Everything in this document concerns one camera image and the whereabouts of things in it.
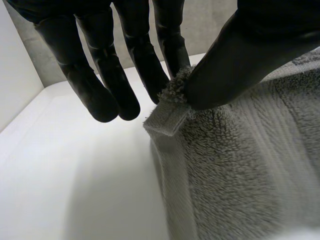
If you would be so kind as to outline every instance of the terry cloth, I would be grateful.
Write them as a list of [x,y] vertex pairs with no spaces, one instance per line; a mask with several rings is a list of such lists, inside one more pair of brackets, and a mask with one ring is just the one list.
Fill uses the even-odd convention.
[[320,226],[320,49],[231,104],[193,111],[181,71],[144,123],[171,240],[260,240]]

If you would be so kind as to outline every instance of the gloved hand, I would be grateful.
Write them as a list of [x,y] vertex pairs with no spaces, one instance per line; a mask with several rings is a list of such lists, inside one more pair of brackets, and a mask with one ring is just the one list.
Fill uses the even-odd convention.
[[319,0],[238,0],[185,84],[188,102],[197,110],[225,105],[318,46]]
[[[91,115],[109,122],[118,115],[133,120],[139,102],[119,62],[113,37],[111,0],[7,0],[35,29],[54,54],[71,87]],[[115,0],[129,54],[152,101],[169,81],[149,38],[148,0]],[[180,34],[184,0],[154,0],[156,29],[171,76],[190,65]],[[105,87],[85,57],[76,20],[84,33]]]

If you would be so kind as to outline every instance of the black glove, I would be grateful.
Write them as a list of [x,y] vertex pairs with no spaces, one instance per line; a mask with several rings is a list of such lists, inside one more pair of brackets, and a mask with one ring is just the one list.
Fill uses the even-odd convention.
[[[110,0],[17,0],[8,2],[28,21],[47,43],[68,82],[92,116],[109,122],[119,116],[132,120],[140,105],[119,62],[113,37]],[[156,26],[170,74],[189,65],[184,39],[180,35],[183,0],[155,1]],[[152,101],[169,81],[149,38],[148,0],[116,0],[125,42],[130,56]],[[85,57],[76,19],[105,88]]]
[[320,46],[319,0],[238,0],[191,73],[185,93],[198,110],[229,103],[287,62]]

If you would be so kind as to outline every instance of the gray wall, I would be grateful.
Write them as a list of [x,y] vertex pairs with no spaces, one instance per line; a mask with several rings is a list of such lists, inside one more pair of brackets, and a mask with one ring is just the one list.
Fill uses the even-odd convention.
[[[7,2],[5,2],[5,5],[43,85],[47,87],[51,84],[65,81],[65,76],[62,74],[54,56],[34,30],[33,24],[24,20]],[[185,38],[189,55],[205,53],[236,8],[237,0],[185,0],[181,31]],[[113,6],[112,9],[114,44],[117,54],[123,68],[133,67],[125,45],[118,14]],[[81,31],[79,31],[79,34],[89,63],[96,71],[96,67],[85,44],[85,38]],[[150,37],[159,59],[163,60],[157,42],[155,17],[151,0]]]

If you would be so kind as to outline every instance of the white tabletop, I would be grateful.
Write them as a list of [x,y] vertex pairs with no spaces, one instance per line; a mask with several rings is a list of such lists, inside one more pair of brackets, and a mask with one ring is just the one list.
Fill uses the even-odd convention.
[[155,105],[125,72],[141,105],[133,121],[95,121],[61,82],[0,133],[0,240],[168,239],[142,127]]

